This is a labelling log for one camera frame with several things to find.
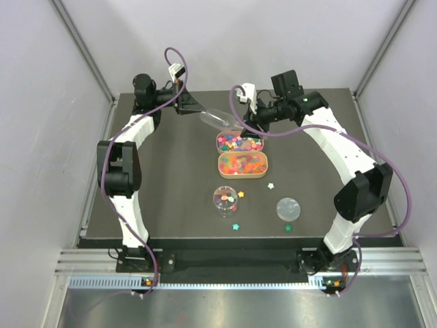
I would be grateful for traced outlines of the right aluminium corner post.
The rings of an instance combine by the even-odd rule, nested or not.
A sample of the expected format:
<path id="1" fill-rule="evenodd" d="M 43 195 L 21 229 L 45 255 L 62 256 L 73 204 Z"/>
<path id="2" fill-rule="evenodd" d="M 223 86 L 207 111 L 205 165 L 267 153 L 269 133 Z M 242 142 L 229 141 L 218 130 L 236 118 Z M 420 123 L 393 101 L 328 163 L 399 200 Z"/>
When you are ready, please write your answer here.
<path id="1" fill-rule="evenodd" d="M 377 69 L 379 68 L 380 64 L 382 63 L 383 59 L 388 53 L 392 43 L 394 43 L 397 35 L 400 33 L 402 27 L 408 20 L 408 17 L 412 13 L 417 3 L 418 3 L 417 0 L 403 1 L 399 9 L 399 12 L 396 13 L 393 22 L 390 24 L 387 33 L 383 37 L 382 42 L 378 47 L 375 55 L 373 56 L 370 64 L 368 65 L 363 77 L 360 79 L 358 86 L 352 92 L 352 95 L 356 100 L 358 100 L 361 97 L 361 95 L 367 88 L 368 84 L 372 80 Z"/>

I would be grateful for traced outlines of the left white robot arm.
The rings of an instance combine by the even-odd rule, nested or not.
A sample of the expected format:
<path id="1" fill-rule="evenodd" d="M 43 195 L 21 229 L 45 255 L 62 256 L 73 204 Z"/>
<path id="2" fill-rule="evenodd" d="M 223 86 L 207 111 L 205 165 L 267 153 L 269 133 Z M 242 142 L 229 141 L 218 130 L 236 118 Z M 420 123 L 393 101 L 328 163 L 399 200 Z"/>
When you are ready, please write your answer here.
<path id="1" fill-rule="evenodd" d="M 122 247 L 134 250 L 132 264 L 140 271 L 154 265 L 155 255 L 145 248 L 149 233 L 139 205 L 142 183 L 139 148 L 160 124 L 161 109 L 172 107 L 176 113 L 201 113 L 206 108 L 186 90 L 184 73 L 171 74 L 170 86 L 157 88 L 148 74 L 133 81 L 134 105 L 129 121 L 109 140 L 97 145 L 98 186 L 102 196 L 118 216 L 122 228 Z"/>

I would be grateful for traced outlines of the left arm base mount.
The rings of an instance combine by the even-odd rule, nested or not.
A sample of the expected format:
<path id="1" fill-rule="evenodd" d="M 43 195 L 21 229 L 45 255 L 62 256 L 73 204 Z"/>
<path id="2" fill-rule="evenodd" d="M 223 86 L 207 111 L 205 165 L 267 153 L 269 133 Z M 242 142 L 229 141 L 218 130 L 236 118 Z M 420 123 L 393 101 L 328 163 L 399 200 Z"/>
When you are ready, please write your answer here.
<path id="1" fill-rule="evenodd" d="M 159 273 L 172 273 L 175 269 L 176 252 L 154 250 Z M 138 257 L 129 257 L 123 249 L 109 249 L 108 256 L 115 260 L 115 271 L 118 273 L 153 273 L 154 263 L 149 253 L 144 249 Z"/>

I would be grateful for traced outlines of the pink tray opaque star candies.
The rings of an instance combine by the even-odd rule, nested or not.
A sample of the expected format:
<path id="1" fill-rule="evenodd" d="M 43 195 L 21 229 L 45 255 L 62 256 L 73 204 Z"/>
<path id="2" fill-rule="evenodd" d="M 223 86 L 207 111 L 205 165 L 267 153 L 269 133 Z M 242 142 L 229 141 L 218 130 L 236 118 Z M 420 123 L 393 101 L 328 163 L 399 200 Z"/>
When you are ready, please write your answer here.
<path id="1" fill-rule="evenodd" d="M 240 131 L 223 131 L 216 137 L 216 149 L 224 152 L 262 151 L 264 141 L 258 138 L 241 137 Z"/>

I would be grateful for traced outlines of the tan tray translucent star candies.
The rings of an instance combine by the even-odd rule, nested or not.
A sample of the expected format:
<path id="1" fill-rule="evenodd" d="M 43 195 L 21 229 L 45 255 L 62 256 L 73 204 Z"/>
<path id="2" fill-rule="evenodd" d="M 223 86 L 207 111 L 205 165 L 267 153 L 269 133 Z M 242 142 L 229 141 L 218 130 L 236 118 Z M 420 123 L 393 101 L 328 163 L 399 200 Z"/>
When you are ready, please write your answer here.
<path id="1" fill-rule="evenodd" d="M 268 158 L 263 152 L 224 152 L 218 158 L 218 172 L 228 180 L 262 178 L 268 171 Z"/>

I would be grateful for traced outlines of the clear plastic jar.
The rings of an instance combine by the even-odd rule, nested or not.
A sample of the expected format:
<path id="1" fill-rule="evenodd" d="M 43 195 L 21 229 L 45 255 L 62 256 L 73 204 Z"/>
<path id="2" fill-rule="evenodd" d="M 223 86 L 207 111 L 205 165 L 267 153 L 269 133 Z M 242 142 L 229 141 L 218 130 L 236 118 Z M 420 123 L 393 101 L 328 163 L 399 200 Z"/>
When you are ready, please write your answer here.
<path id="1" fill-rule="evenodd" d="M 217 213 L 223 218 L 232 216 L 238 210 L 238 194 L 230 186 L 217 188 L 212 200 Z"/>

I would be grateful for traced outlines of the left aluminium corner post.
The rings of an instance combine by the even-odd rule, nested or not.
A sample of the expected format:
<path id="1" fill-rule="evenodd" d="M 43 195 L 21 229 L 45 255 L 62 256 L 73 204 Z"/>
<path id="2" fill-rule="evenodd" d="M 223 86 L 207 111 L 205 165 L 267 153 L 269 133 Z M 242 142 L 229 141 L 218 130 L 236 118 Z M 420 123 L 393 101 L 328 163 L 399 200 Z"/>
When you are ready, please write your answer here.
<path id="1" fill-rule="evenodd" d="M 68 32 L 69 36 L 71 37 L 77 51 L 79 52 L 80 56 L 83 58 L 85 65 L 87 66 L 88 70 L 90 71 L 91 75 L 95 79 L 96 83 L 98 84 L 98 87 L 104 94 L 105 98 L 110 102 L 115 102 L 115 96 L 113 95 L 112 91 L 110 90 L 110 87 L 108 83 L 104 80 L 104 77 L 94 60 L 89 47 L 86 45 L 79 29 L 77 28 L 76 24 L 74 23 L 70 13 L 68 12 L 67 7 L 65 6 L 64 2 L 61 0 L 49 0 L 48 1 L 56 14 L 58 15 L 62 25 L 65 27 L 66 31 Z"/>

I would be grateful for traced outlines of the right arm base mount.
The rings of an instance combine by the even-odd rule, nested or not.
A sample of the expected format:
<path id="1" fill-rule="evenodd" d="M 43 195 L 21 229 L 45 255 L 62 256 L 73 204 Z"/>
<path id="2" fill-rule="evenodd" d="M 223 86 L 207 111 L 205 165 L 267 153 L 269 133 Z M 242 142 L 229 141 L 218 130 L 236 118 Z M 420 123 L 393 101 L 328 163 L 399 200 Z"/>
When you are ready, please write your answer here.
<path id="1" fill-rule="evenodd" d="M 358 256 L 352 249 L 334 255 L 322 249 L 302 249 L 296 252 L 296 258 L 300 270 L 307 275 L 340 272 L 343 265 L 355 269 L 358 264 Z"/>

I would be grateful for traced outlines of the aluminium corner post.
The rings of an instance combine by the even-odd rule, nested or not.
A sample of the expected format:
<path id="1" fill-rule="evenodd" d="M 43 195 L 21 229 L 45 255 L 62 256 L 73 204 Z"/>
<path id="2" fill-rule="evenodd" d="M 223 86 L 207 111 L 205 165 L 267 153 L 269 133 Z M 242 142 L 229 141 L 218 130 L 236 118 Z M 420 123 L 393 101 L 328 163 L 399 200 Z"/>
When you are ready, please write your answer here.
<path id="1" fill-rule="evenodd" d="M 48 1 L 56 14 L 58 15 L 62 25 L 65 27 L 66 31 L 68 32 L 69 36 L 71 37 L 77 51 L 79 52 L 80 56 L 83 58 L 85 65 L 87 66 L 88 70 L 90 71 L 91 75 L 95 79 L 96 83 L 98 84 L 98 87 L 104 94 L 105 98 L 110 102 L 115 102 L 115 96 L 113 95 L 112 91 L 110 90 L 110 87 L 108 83 L 104 80 L 104 77 L 94 60 L 89 47 L 86 45 L 79 29 L 77 28 L 76 24 L 74 23 L 70 13 L 68 12 L 67 7 L 65 6 L 64 2 L 61 0 L 49 0 Z"/>
<path id="2" fill-rule="evenodd" d="M 380 64 L 382 63 L 383 59 L 388 53 L 392 43 L 394 43 L 397 35 L 400 33 L 402 27 L 408 20 L 408 17 L 412 13 L 417 3 L 418 3 L 417 0 L 403 1 L 399 9 L 399 12 L 396 13 L 393 22 L 390 24 L 387 33 L 383 37 L 382 42 L 378 47 L 375 55 L 373 56 L 370 64 L 368 65 L 363 77 L 360 79 L 358 86 L 352 92 L 352 95 L 356 100 L 358 100 L 361 97 L 361 95 L 367 88 L 368 84 L 372 80 L 377 69 L 379 68 Z"/>

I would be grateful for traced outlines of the aluminium front frame rail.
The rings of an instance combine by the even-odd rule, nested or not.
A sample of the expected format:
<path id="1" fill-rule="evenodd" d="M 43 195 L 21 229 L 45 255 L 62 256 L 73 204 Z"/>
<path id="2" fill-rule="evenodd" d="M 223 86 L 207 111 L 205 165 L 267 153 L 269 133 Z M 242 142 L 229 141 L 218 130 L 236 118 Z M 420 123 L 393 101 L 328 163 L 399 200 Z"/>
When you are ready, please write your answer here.
<path id="1" fill-rule="evenodd" d="M 216 250 L 158 250 L 158 272 L 177 273 L 189 268 L 265 268 L 285 269 L 294 275 L 314 272 L 305 256 L 314 256 L 312 248 L 293 249 L 216 249 Z M 360 269 L 372 275 L 420 275 L 426 272 L 425 263 L 417 248 L 364 247 L 354 248 L 345 257 L 349 271 Z M 140 274 L 152 272 L 138 264 L 116 260 L 112 251 L 104 249 L 63 250 L 57 261 L 58 275 L 104 275 L 116 273 Z"/>

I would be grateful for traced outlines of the clear round jar lid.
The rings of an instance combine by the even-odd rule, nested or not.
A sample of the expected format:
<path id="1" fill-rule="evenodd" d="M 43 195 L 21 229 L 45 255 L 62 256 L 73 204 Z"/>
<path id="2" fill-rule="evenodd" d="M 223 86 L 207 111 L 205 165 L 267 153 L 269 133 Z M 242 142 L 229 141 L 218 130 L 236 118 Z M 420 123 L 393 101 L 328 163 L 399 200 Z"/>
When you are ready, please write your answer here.
<path id="1" fill-rule="evenodd" d="M 291 197 L 284 197 L 277 202 L 277 216 L 286 222 L 293 222 L 300 216 L 300 204 Z"/>

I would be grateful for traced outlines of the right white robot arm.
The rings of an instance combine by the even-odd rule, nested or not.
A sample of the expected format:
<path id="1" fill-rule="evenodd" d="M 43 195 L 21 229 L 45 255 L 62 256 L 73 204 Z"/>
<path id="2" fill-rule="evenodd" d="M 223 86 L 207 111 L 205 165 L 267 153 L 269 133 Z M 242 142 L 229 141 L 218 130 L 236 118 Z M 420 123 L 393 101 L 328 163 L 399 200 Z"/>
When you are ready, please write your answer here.
<path id="1" fill-rule="evenodd" d="M 276 97 L 267 104 L 258 98 L 254 84 L 236 88 L 234 97 L 247 106 L 241 119 L 242 134 L 269 137 L 270 124 L 293 121 L 333 164 L 343 188 L 334 197 L 337 214 L 318 254 L 320 265 L 332 271 L 343 263 L 343 255 L 352 247 L 352 239 L 364 223 L 385 203 L 393 170 L 386 163 L 376 163 L 348 139 L 326 99 L 319 92 L 305 92 L 294 70 L 277 74 L 271 81 Z"/>

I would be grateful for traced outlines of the clear plastic scoop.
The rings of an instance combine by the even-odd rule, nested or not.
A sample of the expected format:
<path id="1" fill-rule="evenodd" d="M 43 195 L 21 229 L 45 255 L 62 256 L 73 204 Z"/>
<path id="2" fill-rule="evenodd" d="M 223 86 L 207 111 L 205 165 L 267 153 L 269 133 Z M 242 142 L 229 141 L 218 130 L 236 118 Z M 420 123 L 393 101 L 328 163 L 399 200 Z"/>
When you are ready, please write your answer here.
<path id="1" fill-rule="evenodd" d="M 243 127 L 235 117 L 218 109 L 206 109 L 199 114 L 202 122 L 220 131 L 241 131 Z"/>

